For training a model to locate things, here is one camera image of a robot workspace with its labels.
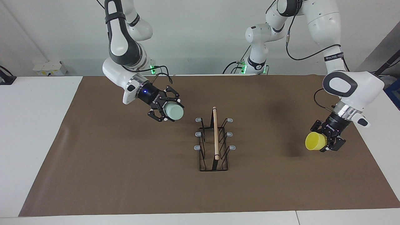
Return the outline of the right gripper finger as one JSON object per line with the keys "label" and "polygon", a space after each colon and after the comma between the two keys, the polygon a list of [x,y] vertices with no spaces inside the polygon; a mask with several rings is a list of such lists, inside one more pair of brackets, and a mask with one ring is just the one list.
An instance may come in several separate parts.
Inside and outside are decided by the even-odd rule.
{"label": "right gripper finger", "polygon": [[172,87],[166,87],[160,93],[160,100],[167,102],[178,102],[180,103],[180,94]]}
{"label": "right gripper finger", "polygon": [[150,109],[147,115],[157,122],[170,121],[163,108]]}

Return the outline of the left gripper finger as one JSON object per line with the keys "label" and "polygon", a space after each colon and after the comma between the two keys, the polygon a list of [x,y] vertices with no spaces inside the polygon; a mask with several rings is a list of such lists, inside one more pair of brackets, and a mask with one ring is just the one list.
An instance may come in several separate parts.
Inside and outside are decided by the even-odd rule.
{"label": "left gripper finger", "polygon": [[324,147],[324,152],[326,151],[338,151],[344,144],[346,140],[341,136],[329,136],[327,137],[327,143]]}
{"label": "left gripper finger", "polygon": [[326,133],[326,121],[316,120],[315,123],[311,126],[310,131],[316,133]]}

